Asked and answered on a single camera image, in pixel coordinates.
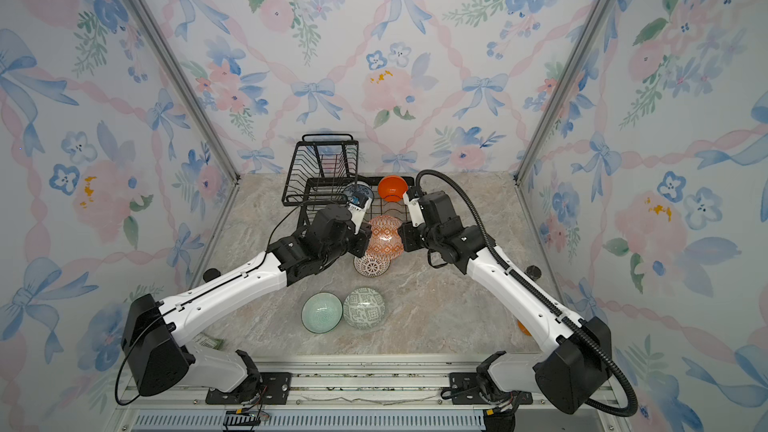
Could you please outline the white brown patterned bowl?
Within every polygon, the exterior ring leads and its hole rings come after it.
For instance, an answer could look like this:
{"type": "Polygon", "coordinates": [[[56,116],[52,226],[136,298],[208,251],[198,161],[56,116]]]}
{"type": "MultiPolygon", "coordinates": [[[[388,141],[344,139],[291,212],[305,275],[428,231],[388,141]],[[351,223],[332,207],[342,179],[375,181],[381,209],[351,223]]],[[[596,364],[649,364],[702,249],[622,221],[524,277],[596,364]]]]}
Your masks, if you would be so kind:
{"type": "Polygon", "coordinates": [[[366,254],[361,258],[355,257],[353,266],[356,272],[360,275],[368,278],[375,278],[383,275],[389,270],[391,260],[376,255],[366,254]]]}

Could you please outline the blue floral bowl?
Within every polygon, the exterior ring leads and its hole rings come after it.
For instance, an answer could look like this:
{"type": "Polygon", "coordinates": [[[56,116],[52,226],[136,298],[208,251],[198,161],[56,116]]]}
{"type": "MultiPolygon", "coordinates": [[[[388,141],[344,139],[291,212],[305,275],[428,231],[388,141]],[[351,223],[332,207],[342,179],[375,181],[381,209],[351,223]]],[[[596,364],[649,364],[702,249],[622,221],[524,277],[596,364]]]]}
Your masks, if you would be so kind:
{"type": "Polygon", "coordinates": [[[359,209],[367,209],[370,202],[374,199],[374,193],[371,187],[365,182],[354,182],[343,189],[347,203],[359,209]]]}

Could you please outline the red white patterned bowl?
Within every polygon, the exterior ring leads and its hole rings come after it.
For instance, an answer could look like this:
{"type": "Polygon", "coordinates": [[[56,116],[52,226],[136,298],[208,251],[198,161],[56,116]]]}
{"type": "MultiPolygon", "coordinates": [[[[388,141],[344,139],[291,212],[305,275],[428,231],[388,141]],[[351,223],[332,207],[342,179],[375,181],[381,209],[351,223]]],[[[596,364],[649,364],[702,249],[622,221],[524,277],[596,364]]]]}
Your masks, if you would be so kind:
{"type": "Polygon", "coordinates": [[[398,234],[401,220],[390,215],[379,215],[371,219],[370,225],[372,235],[367,255],[394,260],[404,253],[403,242],[398,234]]]}

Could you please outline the orange bowl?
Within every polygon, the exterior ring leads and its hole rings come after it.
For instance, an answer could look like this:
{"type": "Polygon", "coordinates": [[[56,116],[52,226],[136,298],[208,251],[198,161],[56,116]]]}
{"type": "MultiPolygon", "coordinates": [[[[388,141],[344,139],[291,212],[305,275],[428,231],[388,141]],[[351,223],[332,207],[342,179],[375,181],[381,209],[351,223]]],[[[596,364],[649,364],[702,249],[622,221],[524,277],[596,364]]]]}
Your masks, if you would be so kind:
{"type": "Polygon", "coordinates": [[[397,203],[403,200],[409,185],[403,177],[389,175],[382,178],[377,186],[379,197],[388,203],[397,203]]]}

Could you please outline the pale green bowl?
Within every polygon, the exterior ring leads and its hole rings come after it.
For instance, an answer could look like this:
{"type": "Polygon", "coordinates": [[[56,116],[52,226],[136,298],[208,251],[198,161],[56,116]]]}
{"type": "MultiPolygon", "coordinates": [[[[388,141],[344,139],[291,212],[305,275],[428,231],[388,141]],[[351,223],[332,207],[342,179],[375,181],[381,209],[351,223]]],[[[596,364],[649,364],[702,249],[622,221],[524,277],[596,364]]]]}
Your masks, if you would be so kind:
{"type": "Polygon", "coordinates": [[[340,299],[328,292],[319,292],[306,300],[301,311],[302,324],[314,334],[325,334],[341,321],[343,306],[340,299]]]}

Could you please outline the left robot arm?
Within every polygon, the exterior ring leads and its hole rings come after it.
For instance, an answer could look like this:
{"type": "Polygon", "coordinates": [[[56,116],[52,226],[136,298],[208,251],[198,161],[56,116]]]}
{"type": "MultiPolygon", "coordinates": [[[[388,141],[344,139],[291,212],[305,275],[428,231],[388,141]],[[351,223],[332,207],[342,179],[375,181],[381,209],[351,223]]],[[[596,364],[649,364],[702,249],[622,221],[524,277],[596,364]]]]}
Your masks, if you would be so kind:
{"type": "Polygon", "coordinates": [[[122,338],[128,368],[141,397],[179,385],[207,387],[247,403],[264,389],[244,351],[224,353],[195,344],[204,329],[257,298],[330,268],[340,257],[364,256],[372,235],[366,207],[331,204],[311,223],[269,244],[244,265],[184,293],[154,300],[145,294],[129,308],[122,338]]]}

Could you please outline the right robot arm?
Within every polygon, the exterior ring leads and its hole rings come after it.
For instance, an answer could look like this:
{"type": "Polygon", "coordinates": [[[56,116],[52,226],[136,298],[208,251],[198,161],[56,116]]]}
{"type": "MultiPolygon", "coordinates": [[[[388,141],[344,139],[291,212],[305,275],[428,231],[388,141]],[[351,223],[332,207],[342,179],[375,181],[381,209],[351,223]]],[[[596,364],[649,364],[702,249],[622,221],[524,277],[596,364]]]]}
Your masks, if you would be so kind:
{"type": "Polygon", "coordinates": [[[411,216],[398,230],[405,251],[439,254],[443,263],[490,291],[538,344],[532,359],[499,351],[478,365],[480,395],[500,403],[517,393],[538,392],[567,414],[584,405],[606,410],[593,396],[612,376],[595,350],[608,342],[607,326],[584,321],[546,293],[504,254],[480,219],[464,225],[446,193],[410,188],[403,201],[411,216]]]}

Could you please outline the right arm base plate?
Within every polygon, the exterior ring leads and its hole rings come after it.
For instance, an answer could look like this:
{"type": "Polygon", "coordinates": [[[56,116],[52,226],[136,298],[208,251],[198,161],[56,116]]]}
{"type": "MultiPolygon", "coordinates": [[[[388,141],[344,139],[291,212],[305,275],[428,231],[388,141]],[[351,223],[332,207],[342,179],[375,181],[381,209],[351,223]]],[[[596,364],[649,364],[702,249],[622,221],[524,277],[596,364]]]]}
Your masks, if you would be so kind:
{"type": "Polygon", "coordinates": [[[530,392],[494,390],[490,385],[481,385],[475,372],[451,372],[448,380],[449,385],[442,389],[440,398],[453,405],[506,406],[512,405],[517,398],[520,398],[519,405],[533,404],[530,392]]]}

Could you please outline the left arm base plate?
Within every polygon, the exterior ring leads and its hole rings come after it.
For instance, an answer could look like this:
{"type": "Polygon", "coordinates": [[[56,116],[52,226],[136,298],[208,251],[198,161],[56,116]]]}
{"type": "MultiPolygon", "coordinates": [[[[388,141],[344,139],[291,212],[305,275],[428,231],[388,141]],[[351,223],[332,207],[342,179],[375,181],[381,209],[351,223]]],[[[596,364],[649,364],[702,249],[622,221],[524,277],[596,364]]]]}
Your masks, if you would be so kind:
{"type": "Polygon", "coordinates": [[[207,405],[285,405],[291,389],[293,375],[289,372],[261,373],[259,378],[247,377],[232,392],[210,389],[207,405]]]}

